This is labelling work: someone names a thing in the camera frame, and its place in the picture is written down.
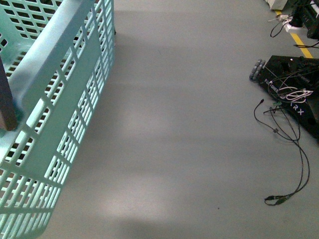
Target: white cable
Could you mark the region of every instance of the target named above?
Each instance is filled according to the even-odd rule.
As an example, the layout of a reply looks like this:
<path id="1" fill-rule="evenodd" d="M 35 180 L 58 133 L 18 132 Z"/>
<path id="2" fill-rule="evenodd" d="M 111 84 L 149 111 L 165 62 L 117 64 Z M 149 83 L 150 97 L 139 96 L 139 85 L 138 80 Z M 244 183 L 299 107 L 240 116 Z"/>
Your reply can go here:
<path id="1" fill-rule="evenodd" d="M 286 99 L 294 103 L 304 103 L 306 101 L 306 97 L 310 96 L 313 93 L 313 91 L 308 91 L 306 89 L 298 90 L 296 87 L 289 87 L 289 86 L 280 88 L 279 91 L 287 90 L 287 89 L 291 90 L 292 92 L 288 94 L 285 94 L 285 93 L 280 94 L 278 92 L 278 96 L 281 99 Z"/>

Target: black cable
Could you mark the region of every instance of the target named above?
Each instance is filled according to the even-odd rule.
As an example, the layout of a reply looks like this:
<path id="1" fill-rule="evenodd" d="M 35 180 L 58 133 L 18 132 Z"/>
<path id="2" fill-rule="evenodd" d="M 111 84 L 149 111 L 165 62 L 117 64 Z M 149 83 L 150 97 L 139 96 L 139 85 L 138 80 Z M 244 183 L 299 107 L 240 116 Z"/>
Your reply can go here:
<path id="1" fill-rule="evenodd" d="M 319 49 L 319 47 L 316 47 L 317 45 L 319 44 L 319 41 L 316 43 L 316 44 L 314 44 L 314 45 L 311 45 L 311 46 L 306 46 L 306 45 L 294 45 L 295 47 L 298 47 L 298 48 L 317 48 L 317 49 Z"/>
<path id="2" fill-rule="evenodd" d="M 273 128 L 271 127 L 270 125 L 260 121 L 257 117 L 256 117 L 256 110 L 257 108 L 264 102 L 264 99 L 262 99 L 259 104 L 255 107 L 254 109 L 254 117 L 255 117 L 255 120 L 265 126 L 267 126 L 268 128 L 272 129 L 274 133 L 278 134 L 280 137 L 286 139 L 287 141 L 289 142 L 292 142 L 294 143 L 294 145 L 297 146 L 297 148 L 299 149 L 299 154 L 300 154 L 300 158 L 301 158 L 301 164 L 302 164 L 302 169 L 301 169 L 301 178 L 299 180 L 299 184 L 298 186 L 296 187 L 295 191 L 292 192 L 292 193 L 289 193 L 289 194 L 286 194 L 286 195 L 276 195 L 276 196 L 269 196 L 267 198 L 264 199 L 264 202 L 266 205 L 268 206 L 277 206 L 277 205 L 280 205 L 282 203 L 284 203 L 285 201 L 287 201 L 289 198 L 291 198 L 294 194 L 300 192 L 309 182 L 309 179 L 310 179 L 310 163 L 309 163 L 309 159 L 305 153 L 305 151 L 301 148 L 300 144 L 299 144 L 299 140 L 300 140 L 300 137 L 301 137 L 301 129 L 300 129 L 300 122 L 299 120 L 297 119 L 298 121 L 298 135 L 296 133 L 296 131 L 294 130 L 289 118 L 287 117 L 287 114 L 284 112 L 284 109 L 280 106 L 276 106 L 275 108 L 272 108 L 270 107 L 268 111 L 265 111 L 265 113 L 268 113 L 270 112 L 271 116 L 272 116 L 272 119 L 273 121 L 275 122 L 276 126 L 281 130 L 281 132 L 283 132 L 283 134 L 285 136 L 283 136 L 282 134 L 279 133 L 279 129 L 278 128 Z M 282 127 L 280 127 L 280 125 L 278 124 L 276 118 L 274 117 L 274 114 L 277 112 L 277 111 L 280 111 L 284 114 L 294 136 L 296 139 L 293 139 L 289 134 L 287 134 L 283 129 Z M 304 157 L 305 157 L 305 160 L 307 162 L 307 167 L 308 167 L 308 174 L 307 174 L 307 179 L 306 181 L 303 183 L 302 185 L 302 182 L 303 182 L 303 179 L 304 179 Z M 273 201 L 273 200 L 276 200 L 275 203 L 271 204 L 271 203 L 268 203 L 268 201 Z"/>
<path id="3" fill-rule="evenodd" d="M 289 22 L 284 23 L 284 24 L 282 25 L 282 27 L 280 28 L 279 32 L 277 32 L 275 35 L 273 35 L 273 32 L 274 32 L 274 30 L 276 29 L 276 27 L 277 27 L 279 24 L 281 24 L 281 22 L 278 22 L 277 25 L 274 26 L 274 28 L 271 30 L 271 32 L 270 32 L 270 37 L 274 38 L 274 37 L 278 36 L 278 35 L 282 32 L 282 30 L 284 29 L 285 25 L 287 25 L 288 23 L 289 23 Z"/>

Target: cable plug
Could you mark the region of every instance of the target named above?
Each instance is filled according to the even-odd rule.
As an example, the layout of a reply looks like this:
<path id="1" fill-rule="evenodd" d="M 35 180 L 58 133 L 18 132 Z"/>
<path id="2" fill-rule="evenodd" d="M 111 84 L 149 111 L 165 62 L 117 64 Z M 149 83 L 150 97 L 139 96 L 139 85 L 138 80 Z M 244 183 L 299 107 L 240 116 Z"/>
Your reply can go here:
<path id="1" fill-rule="evenodd" d="M 275 196 L 269 196 L 267 198 L 265 198 L 264 200 L 265 201 L 271 201 L 271 200 L 274 200 L 275 199 Z"/>
<path id="2" fill-rule="evenodd" d="M 280 205 L 282 203 L 284 203 L 285 201 L 287 201 L 291 196 L 285 196 L 285 197 L 281 197 L 280 199 L 278 199 L 278 201 L 275 203 L 275 205 Z"/>

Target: electrical wire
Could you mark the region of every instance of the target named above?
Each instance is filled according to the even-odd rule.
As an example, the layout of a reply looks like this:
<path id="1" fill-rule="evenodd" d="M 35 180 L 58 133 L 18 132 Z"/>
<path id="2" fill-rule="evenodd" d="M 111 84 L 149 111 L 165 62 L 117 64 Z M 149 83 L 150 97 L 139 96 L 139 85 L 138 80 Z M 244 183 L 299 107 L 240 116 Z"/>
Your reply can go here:
<path id="1" fill-rule="evenodd" d="M 292 142 L 299 150 L 299 154 L 300 154 L 300 158 L 301 158 L 301 165 L 302 165 L 302 169 L 301 169 L 301 177 L 300 177 L 300 180 L 299 180 L 299 183 L 298 183 L 298 186 L 296 187 L 296 189 L 294 190 L 294 192 L 292 193 L 289 193 L 289 194 L 285 194 L 285 195 L 276 195 L 276 196 L 269 196 L 267 198 L 264 199 L 264 202 L 266 205 L 268 206 L 277 206 L 277 205 L 280 205 L 282 203 L 284 203 L 285 201 L 287 201 L 289 198 L 291 198 L 293 195 L 295 195 L 296 193 L 300 192 L 309 182 L 309 179 L 310 179 L 310 163 L 309 163 L 309 159 L 305 153 L 305 151 L 301 148 L 300 146 L 300 143 L 299 143 L 299 140 L 300 140 L 300 137 L 301 137 L 301 130 L 300 130 L 300 122 L 297 118 L 297 121 L 298 121 L 298 135 L 295 131 L 295 129 L 293 128 L 289 118 L 287 117 L 287 114 L 284 112 L 284 109 L 280 106 L 276 106 L 275 108 L 272 108 L 270 107 L 268 111 L 265 111 L 265 113 L 270 113 L 271 114 L 271 117 L 273 119 L 273 121 L 275 122 L 277 128 L 273 128 L 271 127 L 270 125 L 262 122 L 261 120 L 259 120 L 257 117 L 256 117 L 256 110 L 257 108 L 264 102 L 264 99 L 262 99 L 259 104 L 255 107 L 254 109 L 254 117 L 255 117 L 255 120 L 263 125 L 265 125 L 266 127 L 270 128 L 273 130 L 274 133 L 278 134 L 280 137 L 282 137 L 283 139 L 287 140 L 288 142 Z M 292 138 L 289 134 L 287 134 L 283 129 L 282 127 L 278 124 L 276 118 L 275 118 L 275 113 L 279 111 L 279 112 L 282 112 L 283 115 L 285 116 L 285 119 L 287 120 L 294 136 L 295 136 L 295 139 Z M 305 161 L 307 162 L 307 168 L 308 168 L 308 173 L 307 173 L 307 178 L 306 178 L 306 181 L 303 183 L 303 180 L 304 180 L 304 169 L 305 169 Z"/>
<path id="2" fill-rule="evenodd" d="M 280 28 L 279 32 L 277 32 L 275 35 L 273 35 L 273 32 L 274 32 L 274 30 L 276 29 L 276 27 L 277 27 L 279 24 L 281 24 L 281 22 L 278 22 L 277 25 L 274 26 L 274 28 L 271 30 L 271 32 L 270 32 L 270 37 L 274 38 L 274 37 L 278 36 L 278 35 L 282 32 L 282 30 L 284 29 L 285 25 L 287 25 L 288 23 L 289 23 L 289 22 L 284 23 L 284 24 L 282 25 L 282 27 Z"/>
<path id="3" fill-rule="evenodd" d="M 289 86 L 286 82 L 290 78 L 297 78 L 298 79 L 298 77 L 306 76 L 306 75 L 309 75 L 309 74 L 312 74 L 312 73 L 319 71 L 319 68 L 317 68 L 317 69 L 314 69 L 314 70 L 308 72 L 307 70 L 312 69 L 312 67 L 314 67 L 314 66 L 307 66 L 303 69 L 299 69 L 299 70 L 294 71 L 292 73 L 289 73 L 289 74 L 286 74 L 283 76 L 279 76 L 279 77 L 275 77 L 268 84 L 268 93 L 280 102 L 304 103 L 306 101 L 306 97 L 310 96 L 318 88 L 319 81 L 316 84 L 308 87 L 308 89 L 305 89 L 304 87 L 300 87 L 300 88 L 292 87 L 292 86 Z M 279 87 L 276 84 L 276 82 L 278 82 L 278 81 L 281 81 L 281 85 Z M 291 89 L 291 90 L 289 92 L 280 93 L 281 90 L 287 90 L 287 89 Z"/>
<path id="4" fill-rule="evenodd" d="M 319 49 L 319 47 L 316 47 L 317 45 L 319 44 L 319 41 L 317 43 L 315 43 L 314 45 L 311 45 L 311 46 L 306 46 L 306 45 L 294 45 L 295 47 L 298 47 L 298 48 L 317 48 Z"/>

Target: black equipment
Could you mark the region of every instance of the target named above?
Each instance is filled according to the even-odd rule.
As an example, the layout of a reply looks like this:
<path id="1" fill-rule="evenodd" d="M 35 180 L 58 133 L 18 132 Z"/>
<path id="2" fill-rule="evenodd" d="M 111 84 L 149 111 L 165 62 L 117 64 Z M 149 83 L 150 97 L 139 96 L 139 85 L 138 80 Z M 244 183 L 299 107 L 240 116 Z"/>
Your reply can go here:
<path id="1" fill-rule="evenodd" d="M 250 77 L 319 140 L 319 59 L 272 56 Z"/>
<path id="2" fill-rule="evenodd" d="M 319 0 L 301 1 L 292 12 L 291 26 L 308 29 L 307 37 L 319 40 Z"/>

